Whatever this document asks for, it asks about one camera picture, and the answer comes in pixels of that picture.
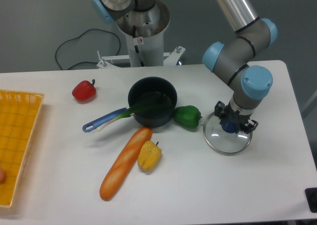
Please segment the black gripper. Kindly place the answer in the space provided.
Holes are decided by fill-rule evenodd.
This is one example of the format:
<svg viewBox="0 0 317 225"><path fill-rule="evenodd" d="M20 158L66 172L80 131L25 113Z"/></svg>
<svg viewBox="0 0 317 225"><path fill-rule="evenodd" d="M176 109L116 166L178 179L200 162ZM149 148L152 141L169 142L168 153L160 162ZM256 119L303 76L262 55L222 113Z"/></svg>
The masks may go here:
<svg viewBox="0 0 317 225"><path fill-rule="evenodd" d="M233 109L231 106L226 106L222 101L218 101L214 107L214 116L219 119L219 124L223 122L232 122L240 126L240 131L249 134L253 132L258 122L250 119L253 114L252 110Z"/></svg>

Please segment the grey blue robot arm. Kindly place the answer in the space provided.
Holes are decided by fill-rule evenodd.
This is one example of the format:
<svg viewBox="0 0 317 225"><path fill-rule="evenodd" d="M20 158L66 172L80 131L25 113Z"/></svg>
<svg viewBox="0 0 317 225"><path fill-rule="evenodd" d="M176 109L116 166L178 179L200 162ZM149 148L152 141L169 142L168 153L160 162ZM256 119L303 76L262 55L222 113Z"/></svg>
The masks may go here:
<svg viewBox="0 0 317 225"><path fill-rule="evenodd" d="M218 102L214 115L227 133L251 133L257 122L250 117L268 94L272 74L248 63L277 38L277 27L259 18L249 0L217 0L236 38L228 45L213 43L203 64L233 90L230 102ZM163 64L163 33L170 22L167 7L158 0L91 0L100 18L116 23L125 34L132 67Z"/></svg>

